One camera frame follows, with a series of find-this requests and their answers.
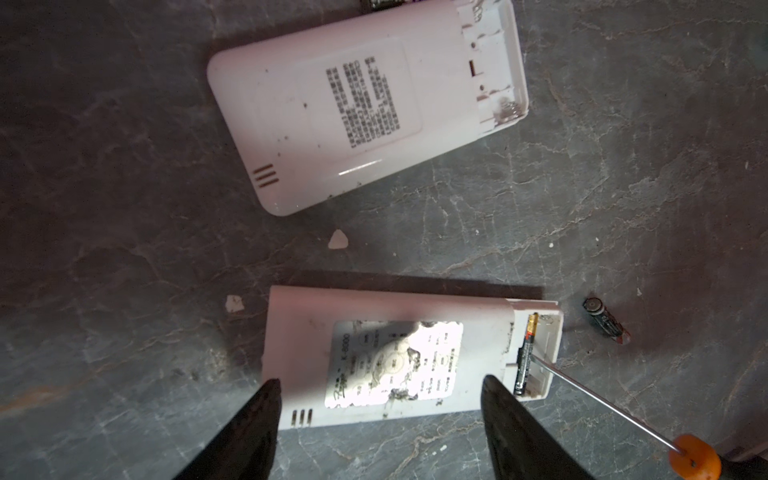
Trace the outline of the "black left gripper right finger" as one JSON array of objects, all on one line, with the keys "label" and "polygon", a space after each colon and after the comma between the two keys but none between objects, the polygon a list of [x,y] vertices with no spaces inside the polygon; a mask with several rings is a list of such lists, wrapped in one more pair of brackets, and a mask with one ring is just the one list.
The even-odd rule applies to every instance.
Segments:
[{"label": "black left gripper right finger", "polygon": [[483,379],[481,412],[497,479],[592,477],[493,375]]}]

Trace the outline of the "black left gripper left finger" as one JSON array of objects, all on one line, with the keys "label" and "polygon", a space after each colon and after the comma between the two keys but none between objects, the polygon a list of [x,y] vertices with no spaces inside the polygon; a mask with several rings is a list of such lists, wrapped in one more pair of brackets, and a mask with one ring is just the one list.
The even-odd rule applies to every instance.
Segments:
[{"label": "black left gripper left finger", "polygon": [[280,381],[270,379],[175,479],[268,479],[281,411]]}]

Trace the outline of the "black gold AAA battery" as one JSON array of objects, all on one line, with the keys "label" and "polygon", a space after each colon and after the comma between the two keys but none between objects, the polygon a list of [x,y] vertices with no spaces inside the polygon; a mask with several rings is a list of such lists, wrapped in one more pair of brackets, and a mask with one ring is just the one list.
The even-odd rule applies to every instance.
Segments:
[{"label": "black gold AAA battery", "polygon": [[522,396],[525,394],[527,379],[530,370],[531,356],[533,351],[533,345],[535,342],[535,335],[539,321],[539,313],[534,312],[528,316],[528,320],[525,328],[525,335],[523,344],[518,351],[517,358],[517,374],[514,384],[513,394],[515,396]]}]

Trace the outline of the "white remote with screen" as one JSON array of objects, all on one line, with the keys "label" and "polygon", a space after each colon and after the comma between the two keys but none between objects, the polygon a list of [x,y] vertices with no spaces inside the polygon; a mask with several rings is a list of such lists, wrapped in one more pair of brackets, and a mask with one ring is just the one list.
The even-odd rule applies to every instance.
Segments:
[{"label": "white remote with screen", "polygon": [[526,326],[555,362],[555,301],[275,286],[262,357],[283,430],[476,411],[482,383],[512,388]]}]

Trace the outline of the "black red AAA battery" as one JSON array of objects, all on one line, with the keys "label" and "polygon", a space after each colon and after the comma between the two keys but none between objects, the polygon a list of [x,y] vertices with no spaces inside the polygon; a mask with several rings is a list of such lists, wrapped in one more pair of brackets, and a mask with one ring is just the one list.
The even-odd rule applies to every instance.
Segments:
[{"label": "black red AAA battery", "polygon": [[591,317],[592,323],[602,333],[619,345],[627,345],[631,342],[630,333],[607,309],[603,301],[597,297],[587,298],[583,302],[583,308]]}]

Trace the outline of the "orange black screwdriver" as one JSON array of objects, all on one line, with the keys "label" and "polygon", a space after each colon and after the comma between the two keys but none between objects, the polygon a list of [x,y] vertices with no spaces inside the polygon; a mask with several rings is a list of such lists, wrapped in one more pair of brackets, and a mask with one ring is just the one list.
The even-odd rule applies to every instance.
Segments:
[{"label": "orange black screwdriver", "polygon": [[566,375],[557,369],[550,362],[532,355],[531,359],[538,366],[566,382],[571,387],[581,391],[602,406],[608,408],[619,417],[630,424],[639,428],[653,440],[659,442],[668,450],[668,462],[670,468],[681,479],[723,479],[724,466],[723,460],[716,453],[714,448],[703,440],[693,435],[682,435],[675,440],[671,440],[642,420],[632,416],[630,413],[608,401],[597,392],[591,390],[585,385],[579,383],[572,377]]}]

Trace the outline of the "white remote with batteries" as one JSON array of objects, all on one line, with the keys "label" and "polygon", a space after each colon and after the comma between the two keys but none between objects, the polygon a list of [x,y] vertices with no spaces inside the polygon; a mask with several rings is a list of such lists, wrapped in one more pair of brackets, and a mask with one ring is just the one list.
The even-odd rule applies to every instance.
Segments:
[{"label": "white remote with batteries", "polygon": [[421,1],[216,53],[207,80],[262,207],[288,216],[529,111],[509,1]]}]

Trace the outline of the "blue AAA battery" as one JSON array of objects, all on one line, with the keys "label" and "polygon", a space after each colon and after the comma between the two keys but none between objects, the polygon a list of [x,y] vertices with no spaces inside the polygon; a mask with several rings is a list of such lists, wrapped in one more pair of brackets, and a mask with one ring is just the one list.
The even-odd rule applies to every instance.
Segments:
[{"label": "blue AAA battery", "polygon": [[416,3],[418,1],[419,0],[361,0],[360,3],[365,12],[372,13]]}]

